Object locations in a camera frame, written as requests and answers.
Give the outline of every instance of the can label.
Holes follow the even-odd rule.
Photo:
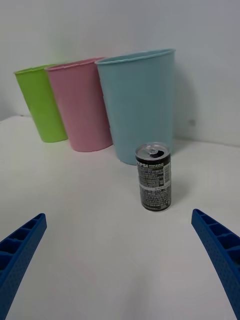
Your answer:
[[[144,207],[161,211],[171,204],[171,157],[160,163],[137,158],[141,202]]]

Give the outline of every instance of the plastic cup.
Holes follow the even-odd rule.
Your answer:
[[[96,61],[118,158],[135,165],[142,144],[173,148],[174,49]]]
[[[97,151],[113,144],[97,59],[46,68],[70,144],[76,151]]]
[[[68,136],[45,67],[28,68],[14,74],[42,141],[66,140]]]

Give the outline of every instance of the black can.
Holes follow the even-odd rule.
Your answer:
[[[171,204],[171,154],[164,144],[150,142],[136,149],[142,205],[162,211]]]

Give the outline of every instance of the green plastic cup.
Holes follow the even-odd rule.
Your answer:
[[[50,66],[41,65],[14,74],[42,141],[57,142],[68,136],[44,70]]]

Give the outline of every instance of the small dark spot on wall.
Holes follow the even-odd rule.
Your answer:
[[[194,120],[194,119],[188,120],[188,123],[189,123],[189,125],[190,125],[191,127],[195,127],[195,126],[196,126],[196,120]]]

